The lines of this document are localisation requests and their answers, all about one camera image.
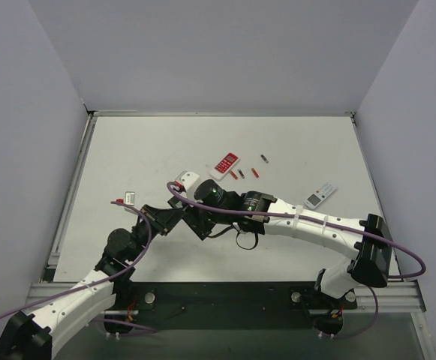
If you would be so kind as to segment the black remote control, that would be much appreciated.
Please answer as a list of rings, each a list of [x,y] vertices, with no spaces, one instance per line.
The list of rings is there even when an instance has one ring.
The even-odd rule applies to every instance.
[[[167,203],[173,209],[181,209],[184,211],[183,221],[190,229],[201,239],[206,239],[215,226],[215,222],[210,218],[210,213],[201,208],[195,208],[175,196],[171,197]]]

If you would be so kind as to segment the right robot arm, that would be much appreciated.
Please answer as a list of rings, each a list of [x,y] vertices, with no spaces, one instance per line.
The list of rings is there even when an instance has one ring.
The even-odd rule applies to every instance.
[[[202,221],[229,225],[238,234],[286,236],[341,254],[343,260],[319,271],[317,291],[340,299],[355,286],[387,285],[392,249],[373,237],[385,231],[383,219],[338,218],[300,205],[289,204],[267,193],[225,191],[214,180],[185,186],[187,198],[199,203]]]

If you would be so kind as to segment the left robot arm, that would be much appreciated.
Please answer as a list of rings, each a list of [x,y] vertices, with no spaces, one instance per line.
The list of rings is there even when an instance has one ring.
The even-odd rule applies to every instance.
[[[54,359],[59,350],[100,312],[124,308],[131,301],[132,269],[157,235],[167,235],[183,218],[179,208],[140,210],[130,231],[113,230],[101,259],[73,288],[53,295],[27,314],[17,311],[0,337],[0,359]]]

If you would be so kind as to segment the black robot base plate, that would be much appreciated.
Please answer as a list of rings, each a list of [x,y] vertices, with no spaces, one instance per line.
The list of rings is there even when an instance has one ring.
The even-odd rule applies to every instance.
[[[340,299],[311,281],[133,282],[105,313],[111,334],[165,330],[341,330],[354,293]]]

